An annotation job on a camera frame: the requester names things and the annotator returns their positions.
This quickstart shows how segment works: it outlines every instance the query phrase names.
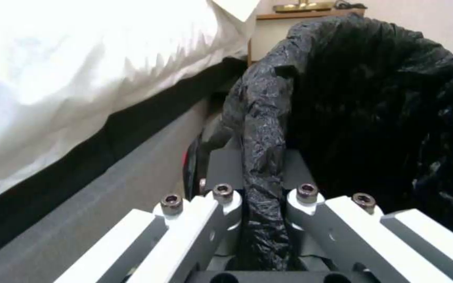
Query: wooden shelf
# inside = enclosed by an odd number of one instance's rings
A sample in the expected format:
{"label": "wooden shelf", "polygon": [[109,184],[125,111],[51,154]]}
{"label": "wooden shelf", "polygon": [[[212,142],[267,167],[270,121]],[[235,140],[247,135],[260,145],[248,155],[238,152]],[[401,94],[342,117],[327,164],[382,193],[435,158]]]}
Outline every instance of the wooden shelf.
{"label": "wooden shelf", "polygon": [[329,11],[296,11],[291,13],[277,13],[257,15],[258,21],[263,20],[278,20],[280,18],[318,18],[326,16],[344,16],[349,13],[356,13],[360,16],[365,14],[365,9],[331,9]]}

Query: plastic bag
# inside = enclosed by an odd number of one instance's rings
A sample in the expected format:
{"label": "plastic bag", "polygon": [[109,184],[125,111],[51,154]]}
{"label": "plastic bag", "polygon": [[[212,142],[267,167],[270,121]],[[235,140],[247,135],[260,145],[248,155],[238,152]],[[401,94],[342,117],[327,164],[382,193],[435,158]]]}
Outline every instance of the plastic bag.
{"label": "plastic bag", "polygon": [[290,267],[286,147],[325,197],[370,193],[453,231],[453,55],[419,32],[356,15],[297,24],[237,81],[223,127],[243,149],[240,269]]}

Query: white bedsheet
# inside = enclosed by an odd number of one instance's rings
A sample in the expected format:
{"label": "white bedsheet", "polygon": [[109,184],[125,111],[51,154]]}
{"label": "white bedsheet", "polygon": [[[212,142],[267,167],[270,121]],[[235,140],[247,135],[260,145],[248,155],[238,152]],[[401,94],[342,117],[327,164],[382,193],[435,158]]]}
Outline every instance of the white bedsheet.
{"label": "white bedsheet", "polygon": [[209,0],[17,3],[0,6],[0,194],[254,29]]}

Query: nightstand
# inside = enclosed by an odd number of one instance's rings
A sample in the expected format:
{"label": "nightstand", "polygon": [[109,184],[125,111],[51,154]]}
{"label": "nightstand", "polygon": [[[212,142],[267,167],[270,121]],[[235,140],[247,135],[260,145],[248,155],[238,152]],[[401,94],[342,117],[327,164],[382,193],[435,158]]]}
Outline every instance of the nightstand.
{"label": "nightstand", "polygon": [[262,59],[279,41],[286,38],[288,30],[295,24],[312,18],[344,16],[352,12],[360,16],[365,14],[364,9],[331,9],[258,15],[255,32],[248,45],[248,66]]}

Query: black bed skirt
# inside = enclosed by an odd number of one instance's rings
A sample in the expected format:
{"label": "black bed skirt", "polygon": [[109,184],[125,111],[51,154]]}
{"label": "black bed skirt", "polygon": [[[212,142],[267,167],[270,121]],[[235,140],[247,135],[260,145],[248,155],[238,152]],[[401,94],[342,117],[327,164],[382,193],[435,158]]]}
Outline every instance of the black bed skirt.
{"label": "black bed skirt", "polygon": [[111,165],[222,84],[245,61],[224,59],[135,106],[109,116],[104,127],[62,159],[0,195],[0,248],[72,197]]}

